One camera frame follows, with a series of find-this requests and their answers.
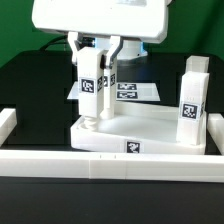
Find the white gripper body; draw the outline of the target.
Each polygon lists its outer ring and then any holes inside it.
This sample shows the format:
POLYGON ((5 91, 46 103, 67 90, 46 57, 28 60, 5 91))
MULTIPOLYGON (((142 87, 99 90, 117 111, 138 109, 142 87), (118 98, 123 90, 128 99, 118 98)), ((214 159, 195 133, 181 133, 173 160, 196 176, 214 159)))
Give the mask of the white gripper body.
POLYGON ((168 0, 34 0, 32 22, 47 32, 161 43, 168 5, 168 0))

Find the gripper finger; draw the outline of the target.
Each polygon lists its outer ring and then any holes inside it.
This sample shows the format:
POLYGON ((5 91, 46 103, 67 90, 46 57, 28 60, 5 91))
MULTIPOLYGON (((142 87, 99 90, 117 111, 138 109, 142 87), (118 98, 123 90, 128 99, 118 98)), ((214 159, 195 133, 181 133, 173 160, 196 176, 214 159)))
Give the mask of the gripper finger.
POLYGON ((80 50, 80 44, 82 43, 83 35, 78 32, 69 32, 68 33, 68 43, 70 45, 70 48, 72 50, 72 63, 77 63, 77 54, 80 50))
POLYGON ((111 69, 114 63, 114 59, 117 57, 122 49, 122 37, 121 36, 111 36, 110 37, 110 48, 105 57, 105 68, 111 69))

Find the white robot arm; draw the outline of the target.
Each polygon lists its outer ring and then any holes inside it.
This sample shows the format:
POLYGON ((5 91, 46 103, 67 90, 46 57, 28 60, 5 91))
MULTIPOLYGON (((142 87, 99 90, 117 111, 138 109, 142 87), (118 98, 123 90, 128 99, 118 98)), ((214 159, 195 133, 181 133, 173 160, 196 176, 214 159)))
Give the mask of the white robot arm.
POLYGON ((65 33, 74 53, 85 37, 108 51, 106 65, 143 54, 143 43, 159 44, 168 32, 172 0, 34 0, 32 22, 46 32, 65 33))

